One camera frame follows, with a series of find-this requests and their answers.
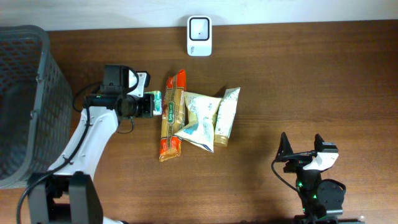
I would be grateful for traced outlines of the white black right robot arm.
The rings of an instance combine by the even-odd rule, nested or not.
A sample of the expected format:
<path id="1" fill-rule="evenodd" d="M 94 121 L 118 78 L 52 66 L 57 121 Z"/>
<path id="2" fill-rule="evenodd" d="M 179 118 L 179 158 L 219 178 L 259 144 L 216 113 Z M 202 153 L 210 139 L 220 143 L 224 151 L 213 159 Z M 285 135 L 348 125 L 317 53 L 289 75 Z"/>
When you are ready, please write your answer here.
<path id="1" fill-rule="evenodd" d="M 341 220 L 346 194 L 345 184 L 333 179 L 322 179 L 322 172 L 332 168 L 339 156 L 337 146 L 315 135 L 314 149 L 294 153 L 287 135 L 283 132 L 271 169 L 275 176 L 295 191 L 302 203 L 303 215 L 296 215 L 293 223 L 361 223 L 358 219 Z M 275 163 L 284 163 L 285 173 L 294 173 L 296 181 L 289 184 L 275 170 Z"/>

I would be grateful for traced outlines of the leaf pattern cream tube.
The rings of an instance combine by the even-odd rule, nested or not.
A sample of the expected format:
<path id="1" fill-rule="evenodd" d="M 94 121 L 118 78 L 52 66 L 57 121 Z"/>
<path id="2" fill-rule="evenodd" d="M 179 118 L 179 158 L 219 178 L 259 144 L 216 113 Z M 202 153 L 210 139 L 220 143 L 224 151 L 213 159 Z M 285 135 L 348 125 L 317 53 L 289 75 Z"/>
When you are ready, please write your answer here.
<path id="1" fill-rule="evenodd" d="M 236 115 L 240 89 L 240 87 L 227 89 L 221 100 L 215 126 L 214 145 L 216 146 L 226 147 L 228 145 Z"/>

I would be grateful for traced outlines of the small teal tissue pack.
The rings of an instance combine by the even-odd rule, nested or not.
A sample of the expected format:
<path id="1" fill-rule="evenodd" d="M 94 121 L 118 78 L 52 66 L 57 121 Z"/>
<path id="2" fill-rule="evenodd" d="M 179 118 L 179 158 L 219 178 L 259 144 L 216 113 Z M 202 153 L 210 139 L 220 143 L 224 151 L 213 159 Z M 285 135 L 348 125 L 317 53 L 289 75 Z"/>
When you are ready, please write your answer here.
<path id="1" fill-rule="evenodd" d="M 151 94 L 154 96 L 153 115 L 160 116 L 162 114 L 162 93 L 161 93 L 161 91 L 159 91 L 159 90 L 148 91 L 147 94 Z"/>

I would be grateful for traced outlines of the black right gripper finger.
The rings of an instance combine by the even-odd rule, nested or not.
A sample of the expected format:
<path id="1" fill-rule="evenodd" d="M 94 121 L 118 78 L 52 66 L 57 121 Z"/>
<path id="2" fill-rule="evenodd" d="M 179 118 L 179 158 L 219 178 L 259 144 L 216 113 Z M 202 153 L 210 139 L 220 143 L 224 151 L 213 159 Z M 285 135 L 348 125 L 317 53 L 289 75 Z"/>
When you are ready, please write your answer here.
<path id="1" fill-rule="evenodd" d="M 322 137 L 319 134 L 316 134 L 315 141 L 314 141 L 315 151 L 322 152 L 325 148 L 323 143 L 324 143 L 324 140 L 322 139 Z"/>
<path id="2" fill-rule="evenodd" d="M 286 162 L 293 155 L 293 150 L 285 132 L 280 136 L 279 148 L 275 159 L 277 162 Z"/>

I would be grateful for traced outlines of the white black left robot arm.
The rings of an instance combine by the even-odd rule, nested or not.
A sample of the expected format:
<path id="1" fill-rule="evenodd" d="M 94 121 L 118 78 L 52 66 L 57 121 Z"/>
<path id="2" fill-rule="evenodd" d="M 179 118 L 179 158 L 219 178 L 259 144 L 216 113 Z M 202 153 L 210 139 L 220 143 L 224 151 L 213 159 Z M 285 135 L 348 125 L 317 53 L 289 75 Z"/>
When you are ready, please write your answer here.
<path id="1" fill-rule="evenodd" d="M 122 120 L 151 118 L 155 99 L 145 93 L 147 71 L 106 65 L 97 89 L 86 95 L 79 124 L 47 172 L 34 174 L 21 195 L 31 223 L 114 223 L 105 217 L 93 179 L 105 146 Z"/>

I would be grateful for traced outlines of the cream blue snack bag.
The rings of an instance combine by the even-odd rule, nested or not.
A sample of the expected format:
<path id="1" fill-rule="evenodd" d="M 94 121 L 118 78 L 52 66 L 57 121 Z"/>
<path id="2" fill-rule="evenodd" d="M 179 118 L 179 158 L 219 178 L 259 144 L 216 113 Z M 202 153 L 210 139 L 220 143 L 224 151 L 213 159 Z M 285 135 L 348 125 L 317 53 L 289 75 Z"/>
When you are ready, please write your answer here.
<path id="1" fill-rule="evenodd" d="M 175 136 L 214 153 L 215 121 L 221 98 L 186 91 L 184 99 L 188 124 Z"/>

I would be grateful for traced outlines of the orange San Remo pasta pack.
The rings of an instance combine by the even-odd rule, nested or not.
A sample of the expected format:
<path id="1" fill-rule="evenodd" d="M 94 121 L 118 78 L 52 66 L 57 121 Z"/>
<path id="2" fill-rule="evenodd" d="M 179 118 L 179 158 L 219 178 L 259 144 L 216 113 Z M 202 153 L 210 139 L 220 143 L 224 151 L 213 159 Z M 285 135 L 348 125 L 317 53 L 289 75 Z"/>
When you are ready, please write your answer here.
<path id="1" fill-rule="evenodd" d="M 169 77 L 165 86 L 162 104 L 162 128 L 160 137 L 159 161 L 178 157 L 182 150 L 182 140 L 175 135 L 185 126 L 185 99 L 187 74 L 180 70 Z"/>

